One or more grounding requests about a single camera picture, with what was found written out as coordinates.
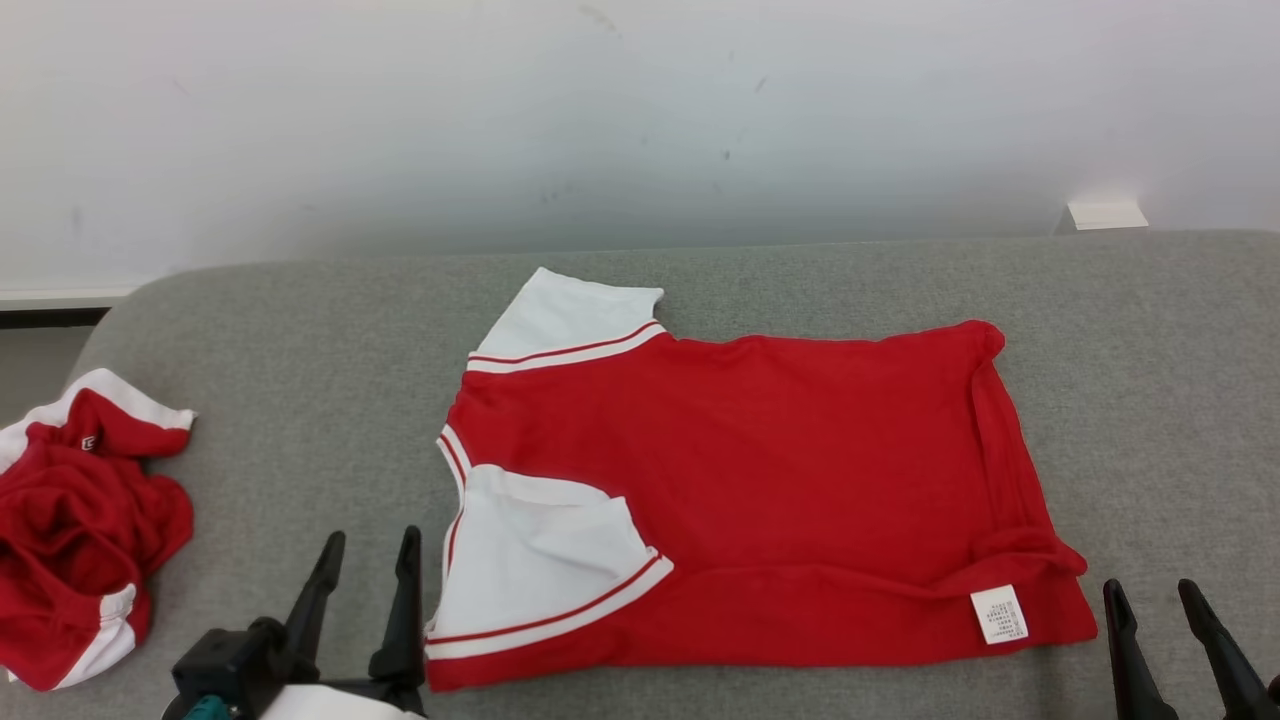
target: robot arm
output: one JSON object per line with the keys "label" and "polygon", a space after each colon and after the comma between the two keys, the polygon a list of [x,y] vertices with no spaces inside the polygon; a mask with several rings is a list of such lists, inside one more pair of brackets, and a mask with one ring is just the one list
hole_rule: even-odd
{"label": "robot arm", "polygon": [[421,533],[404,530],[396,598],[369,678],[325,680],[316,650],[329,593],[338,587],[346,536],[329,536],[289,619],[259,618],[247,630],[210,630],[173,666],[178,697],[164,720],[425,717]]}

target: teal component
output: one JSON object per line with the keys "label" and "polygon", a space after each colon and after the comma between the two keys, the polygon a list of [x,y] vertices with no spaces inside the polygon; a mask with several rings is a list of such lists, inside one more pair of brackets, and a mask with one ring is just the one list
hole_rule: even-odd
{"label": "teal component", "polygon": [[196,707],[192,707],[183,720],[232,720],[232,714],[227,710],[223,698],[206,694],[200,698]]}

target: wall mark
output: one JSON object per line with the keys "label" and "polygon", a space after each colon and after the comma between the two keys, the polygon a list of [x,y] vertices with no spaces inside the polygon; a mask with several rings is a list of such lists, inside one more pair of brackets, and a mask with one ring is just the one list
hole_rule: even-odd
{"label": "wall mark", "polygon": [[613,20],[609,19],[609,15],[605,15],[604,12],[600,10],[599,8],[594,5],[579,5],[577,12],[591,18],[591,20],[595,24],[603,27],[604,29],[609,32],[618,32],[618,26],[613,24]]}

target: small white object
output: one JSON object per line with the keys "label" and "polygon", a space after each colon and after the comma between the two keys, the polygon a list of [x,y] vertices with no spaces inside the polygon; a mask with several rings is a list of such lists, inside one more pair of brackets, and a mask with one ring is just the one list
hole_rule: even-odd
{"label": "small white object", "polygon": [[1148,227],[1147,217],[1142,214],[1133,200],[1119,202],[1068,202],[1066,211],[1071,215],[1076,232],[1102,231],[1115,228]]}
{"label": "small white object", "polygon": [[987,644],[1020,641],[1030,634],[1014,585],[975,592],[969,598],[973,600],[973,610],[978,614],[978,624],[982,625]]}

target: white fabric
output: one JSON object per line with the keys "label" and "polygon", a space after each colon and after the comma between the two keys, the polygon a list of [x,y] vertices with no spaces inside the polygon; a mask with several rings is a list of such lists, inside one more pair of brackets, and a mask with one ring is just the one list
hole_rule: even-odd
{"label": "white fabric", "polygon": [[84,682],[115,665],[137,646],[133,626],[128,623],[138,589],[128,584],[123,591],[105,596],[99,605],[100,628],[70,671],[54,688],[60,691]]}
{"label": "white fabric", "polygon": [[653,322],[662,288],[612,287],[539,268],[472,356],[520,359],[611,342]]}
{"label": "white fabric", "polygon": [[479,373],[518,373],[520,370],[532,370],[534,368],[549,368],[552,365],[568,365],[571,363],[598,360],[600,357],[609,357],[611,355],[618,355],[628,350],[635,350],[650,340],[664,334],[666,332],[666,328],[654,323],[649,327],[641,327],[640,332],[631,337],[620,336],[626,337],[626,340],[621,340],[618,342],[608,342],[605,345],[596,345],[594,347],[585,347],[582,350],[570,352],[530,357],[520,363],[493,363],[472,357],[471,360],[467,360],[467,370]]}
{"label": "white fabric", "polygon": [[120,379],[115,373],[99,368],[81,375],[63,397],[52,405],[36,407],[27,416],[0,430],[0,473],[13,466],[27,451],[27,428],[33,423],[63,427],[70,415],[72,402],[82,389],[92,389],[124,410],[129,416],[159,425],[161,428],[191,429],[196,413],[192,410],[173,410],[143,395],[140,389]]}
{"label": "white fabric", "polygon": [[[439,445],[462,503],[444,538],[444,589],[426,625],[429,657],[497,652],[567,633],[634,602],[673,569],[645,546],[625,498],[497,465],[468,466],[448,428]],[[440,642],[474,634],[492,637]]]}
{"label": "white fabric", "polygon": [[504,650],[511,650],[516,647],[522,647],[526,644],[532,644],[535,642],[545,641],[548,638],[554,638],[562,635],[571,630],[590,625],[602,618],[608,616],[622,607],[635,602],[644,597],[644,594],[652,591],[668,573],[675,570],[675,565],[671,560],[666,557],[659,557],[657,562],[650,565],[644,574],[636,578],[634,582],[626,585],[622,591],[609,596],[605,601],[593,605],[591,607],[584,610],[582,612],[575,614],[563,620],[556,623],[548,623],[544,625],[536,625],[529,629],[518,630],[515,633],[504,633],[500,635],[476,638],[471,641],[461,641],[444,644],[428,644],[426,656],[431,660],[448,660],[453,657],[471,657],[475,655],[485,655],[489,652],[500,652]]}

